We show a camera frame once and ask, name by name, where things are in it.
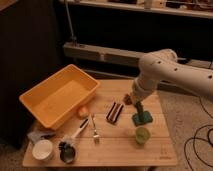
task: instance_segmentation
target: white bowl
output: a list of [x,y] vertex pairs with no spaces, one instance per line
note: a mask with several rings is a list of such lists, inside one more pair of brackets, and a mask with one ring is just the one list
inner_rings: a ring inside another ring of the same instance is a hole
[[32,155],[40,161],[48,161],[53,156],[53,143],[49,140],[39,140],[33,147]]

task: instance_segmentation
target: orange tub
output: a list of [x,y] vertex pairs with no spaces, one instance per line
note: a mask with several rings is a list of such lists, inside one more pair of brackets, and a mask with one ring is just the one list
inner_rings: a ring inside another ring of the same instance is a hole
[[19,99],[45,127],[56,130],[95,95],[99,82],[74,65],[68,65]]

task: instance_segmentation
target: small green cup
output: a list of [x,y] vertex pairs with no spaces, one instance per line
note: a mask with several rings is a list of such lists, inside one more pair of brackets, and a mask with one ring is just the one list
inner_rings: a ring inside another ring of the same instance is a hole
[[150,132],[148,131],[148,129],[140,126],[136,129],[135,131],[135,139],[136,142],[140,145],[144,144],[145,142],[147,142],[150,138]]

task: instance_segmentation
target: metal shelf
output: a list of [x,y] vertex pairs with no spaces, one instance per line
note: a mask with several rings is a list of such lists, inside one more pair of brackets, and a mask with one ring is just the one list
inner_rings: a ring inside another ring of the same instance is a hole
[[197,17],[197,18],[207,18],[213,19],[213,13],[207,11],[195,11],[195,10],[186,10],[186,9],[173,9],[173,8],[151,8],[145,9],[139,5],[132,4],[122,4],[122,3],[111,3],[111,2],[97,2],[97,1],[88,1],[88,0],[67,0],[69,4],[83,5],[83,6],[92,6],[92,7],[101,7],[101,8],[110,8],[118,10],[128,10],[128,11],[138,11],[138,12],[147,12],[147,13],[158,13],[158,14],[169,14],[177,16],[188,16],[188,17]]

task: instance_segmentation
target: fork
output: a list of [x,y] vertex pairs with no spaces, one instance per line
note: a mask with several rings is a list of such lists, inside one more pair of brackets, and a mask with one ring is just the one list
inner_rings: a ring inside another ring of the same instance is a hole
[[93,138],[94,138],[95,141],[99,141],[100,136],[97,132],[96,125],[95,125],[95,122],[94,122],[94,118],[95,118],[94,113],[91,114],[91,118],[92,118],[92,123],[93,123],[93,127],[94,127]]

